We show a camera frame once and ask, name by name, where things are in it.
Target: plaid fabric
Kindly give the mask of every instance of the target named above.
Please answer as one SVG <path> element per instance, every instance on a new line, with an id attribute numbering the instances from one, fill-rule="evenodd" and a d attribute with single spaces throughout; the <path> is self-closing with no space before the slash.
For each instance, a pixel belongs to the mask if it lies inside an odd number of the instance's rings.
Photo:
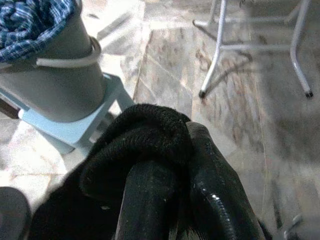
<path id="1" fill-rule="evenodd" d="M 0 63 L 44 50 L 74 10 L 73 0 L 0 0 Z"/>

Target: gray bucket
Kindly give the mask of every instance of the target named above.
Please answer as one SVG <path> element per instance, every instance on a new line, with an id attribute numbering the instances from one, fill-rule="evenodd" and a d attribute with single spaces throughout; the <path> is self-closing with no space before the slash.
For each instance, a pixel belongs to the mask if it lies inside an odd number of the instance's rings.
<path id="1" fill-rule="evenodd" d="M 102 103 L 101 48 L 81 20 L 81 1 L 65 29 L 28 60 L 0 63 L 0 88 L 55 122 L 73 122 Z"/>

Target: white metal chair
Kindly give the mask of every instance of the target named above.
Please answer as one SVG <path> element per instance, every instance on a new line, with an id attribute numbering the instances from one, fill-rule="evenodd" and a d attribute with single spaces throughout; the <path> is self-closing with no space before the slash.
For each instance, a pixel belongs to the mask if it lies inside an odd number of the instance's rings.
<path id="1" fill-rule="evenodd" d="M 212 64 L 209 68 L 209 71 L 204 79 L 201 90 L 199 92 L 199 97 L 204 98 L 206 92 L 208 90 L 208 85 L 210 80 L 212 79 L 217 62 L 219 60 L 220 51 L 221 50 L 256 50 L 256 51 L 290 51 L 290 57 L 292 61 L 293 68 L 298 76 L 298 79 L 301 83 L 305 96 L 309 99 L 313 96 L 313 92 L 311 91 L 309 84 L 306 80 L 304 73 L 301 70 L 297 59 L 297 45 L 300 41 L 300 35 L 304 26 L 305 18 L 308 12 L 308 8 L 311 0 L 301 0 L 300 3 L 293 9 L 293 11 L 288 16 L 267 16 L 267 17 L 250 17 L 247 19 L 238 19 L 238 18 L 229 18 L 226 19 L 226 11 L 227 11 L 227 1 L 221 0 L 220 7 L 220 16 L 218 22 L 215 20 L 215 10 L 217 6 L 217 0 L 212 1 L 212 6 L 210 9 L 210 18 L 208 21 L 199 21 L 194 20 L 193 24 L 196 27 L 200 27 L 200 29 L 206 30 L 206 28 L 210 27 L 212 24 L 218 23 L 217 30 L 217 38 L 216 38 L 216 46 L 215 52 L 212 59 Z M 295 28 L 293 31 L 292 41 L 290 45 L 285 44 L 232 44 L 226 45 L 223 44 L 223 32 L 224 32 L 224 24 L 225 22 L 229 23 L 240 23 L 240 22 L 251 22 L 251 23 L 272 23 L 272 22 L 283 22 L 288 23 L 292 19 L 297 17 Z"/>

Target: floor tile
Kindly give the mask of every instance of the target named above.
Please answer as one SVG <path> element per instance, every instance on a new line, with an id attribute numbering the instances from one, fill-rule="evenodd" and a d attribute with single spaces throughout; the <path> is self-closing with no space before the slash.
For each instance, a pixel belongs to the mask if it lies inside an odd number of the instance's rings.
<path id="1" fill-rule="evenodd" d="M 159 62 L 147 54 L 143 59 L 139 78 L 155 97 L 157 105 L 174 108 L 191 117 L 192 93 Z M 142 94 L 138 88 L 135 93 L 133 99 Z"/>
<path id="2" fill-rule="evenodd" d="M 24 193 L 34 212 L 44 200 L 50 178 L 50 175 L 20 175 L 12 179 L 9 186 Z"/>

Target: tiled floor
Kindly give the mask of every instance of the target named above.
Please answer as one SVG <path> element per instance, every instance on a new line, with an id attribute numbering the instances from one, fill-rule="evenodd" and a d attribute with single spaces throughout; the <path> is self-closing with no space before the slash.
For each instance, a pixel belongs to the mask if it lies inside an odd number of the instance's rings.
<path id="1" fill-rule="evenodd" d="M 257 11 L 276 14 L 297 1 L 275 1 L 275 8 L 266 2 L 247 1 L 239 8 L 231 1 L 228 12 L 242 18 Z M 319 6 L 314 2 L 310 8 L 298 55 L 313 99 L 305 98 L 288 53 L 223 52 L 201 100 L 198 91 L 216 42 L 192 20 L 205 20 L 210 5 L 210 0 L 85 0 L 82 17 L 101 43 L 101 68 L 120 76 L 136 103 L 173 107 L 209 129 L 255 213 L 275 233 L 297 214 L 320 214 Z M 292 30 L 227 25 L 224 39 L 283 43 Z M 0 185 L 22 189 L 35 208 L 83 157 L 77 151 L 61 157 L 26 123 L 3 116 L 0 121 Z"/>

